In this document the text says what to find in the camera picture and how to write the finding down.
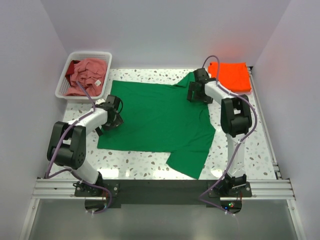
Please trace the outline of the green t shirt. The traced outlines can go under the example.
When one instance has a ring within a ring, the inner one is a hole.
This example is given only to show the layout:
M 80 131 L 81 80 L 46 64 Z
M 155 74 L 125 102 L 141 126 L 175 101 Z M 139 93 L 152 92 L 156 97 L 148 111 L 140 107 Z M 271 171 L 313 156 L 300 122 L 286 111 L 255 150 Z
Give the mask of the green t shirt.
M 124 103 L 124 122 L 103 131 L 97 148 L 169 153 L 170 168 L 198 179 L 216 130 L 208 106 L 187 100 L 193 82 L 192 72 L 173 85 L 114 80 L 111 94 Z

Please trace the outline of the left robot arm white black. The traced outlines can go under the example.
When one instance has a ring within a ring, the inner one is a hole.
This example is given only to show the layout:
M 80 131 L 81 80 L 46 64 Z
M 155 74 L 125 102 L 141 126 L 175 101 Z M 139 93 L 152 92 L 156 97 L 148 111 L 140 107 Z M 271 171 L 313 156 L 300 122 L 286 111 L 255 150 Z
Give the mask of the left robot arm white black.
M 99 99 L 93 107 L 79 118 L 53 125 L 47 149 L 48 169 L 46 179 L 58 173 L 50 174 L 52 166 L 63 167 L 61 172 L 70 172 L 79 182 L 75 185 L 80 191 L 92 197 L 99 197 L 107 191 L 104 189 L 102 174 L 87 161 L 87 135 L 95 131 L 98 136 L 121 124 L 120 115 L 123 101 L 114 95 Z

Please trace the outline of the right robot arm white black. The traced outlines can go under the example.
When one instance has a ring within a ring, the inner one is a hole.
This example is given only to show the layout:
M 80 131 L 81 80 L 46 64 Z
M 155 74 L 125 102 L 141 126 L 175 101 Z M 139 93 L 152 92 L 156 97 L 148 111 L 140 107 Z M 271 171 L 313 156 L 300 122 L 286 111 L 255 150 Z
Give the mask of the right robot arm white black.
M 187 100 L 220 104 L 220 125 L 227 138 L 227 167 L 222 179 L 217 181 L 211 191 L 226 197 L 244 188 L 247 184 L 245 171 L 245 140 L 252 127 L 249 99 L 237 95 L 210 77 L 204 68 L 193 71 L 194 81 L 189 84 Z

